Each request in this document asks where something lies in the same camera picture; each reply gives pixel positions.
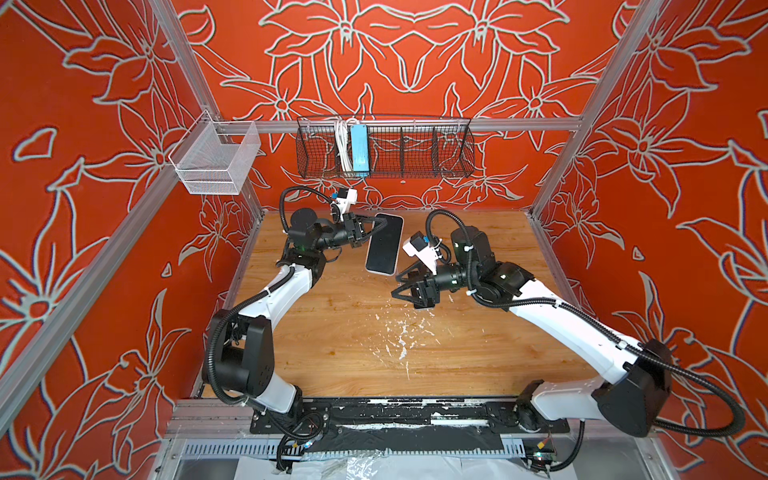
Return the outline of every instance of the wood grain surface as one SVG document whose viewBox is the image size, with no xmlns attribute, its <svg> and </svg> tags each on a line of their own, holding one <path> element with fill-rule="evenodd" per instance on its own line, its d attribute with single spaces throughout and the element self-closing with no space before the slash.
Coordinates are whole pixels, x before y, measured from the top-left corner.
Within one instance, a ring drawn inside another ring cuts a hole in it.
<svg viewBox="0 0 768 480">
<path fill-rule="evenodd" d="M 424 231 L 426 212 L 393 213 L 405 220 L 403 238 Z M 497 260 L 518 263 L 554 288 L 522 212 L 459 215 L 488 234 Z M 450 238 L 454 229 L 446 217 L 433 222 L 432 231 L 442 238 Z M 278 214 L 268 213 L 237 302 L 277 274 L 275 262 L 285 241 L 281 230 Z M 394 300 L 394 276 L 365 271 L 367 250 L 367 244 L 345 247 L 275 329 L 275 371 L 305 396 L 516 394 L 535 379 L 595 376 L 586 362 L 543 330 L 511 313 L 479 306 L 465 290 L 443 292 L 432 310 L 417 311 L 411 303 Z M 400 250 L 398 271 L 412 261 Z M 213 396 L 207 388 L 205 396 Z"/>
</svg>

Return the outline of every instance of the smartphone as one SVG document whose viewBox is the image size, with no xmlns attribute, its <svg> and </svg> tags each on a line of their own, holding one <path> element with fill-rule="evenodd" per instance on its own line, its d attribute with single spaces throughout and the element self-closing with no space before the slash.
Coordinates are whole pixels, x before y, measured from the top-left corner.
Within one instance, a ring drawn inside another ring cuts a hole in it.
<svg viewBox="0 0 768 480">
<path fill-rule="evenodd" d="M 400 251 L 402 217 L 390 214 L 376 214 L 376 216 L 386 218 L 386 226 L 368 240 L 366 270 L 381 275 L 394 275 L 397 268 L 397 255 Z"/>
</svg>

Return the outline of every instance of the red floral wallpaper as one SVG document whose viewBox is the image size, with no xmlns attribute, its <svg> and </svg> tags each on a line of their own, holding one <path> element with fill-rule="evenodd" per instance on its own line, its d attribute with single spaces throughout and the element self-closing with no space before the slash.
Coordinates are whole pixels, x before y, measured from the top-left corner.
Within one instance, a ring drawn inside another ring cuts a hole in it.
<svg viewBox="0 0 768 480">
<path fill-rule="evenodd" d="M 174 0 L 224 117 L 334 113 L 578 116 L 637 7 L 627 0 Z M 251 180 L 275 207 L 294 140 L 264 138 Z M 529 206 L 567 134 L 479 135 L 464 180 L 363 180 L 372 207 Z M 332 182 L 324 182 L 330 188 Z"/>
<path fill-rule="evenodd" d="M 0 6 L 0 373 L 200 113 L 144 0 Z M 181 186 L 0 440 L 0 477 L 146 475 L 253 215 Z"/>
<path fill-rule="evenodd" d="M 586 308 L 748 412 L 728 439 L 663 435 L 683 478 L 768 475 L 767 26 L 765 2 L 667 2 L 542 218 Z M 728 421 L 675 380 L 664 418 Z"/>
</svg>

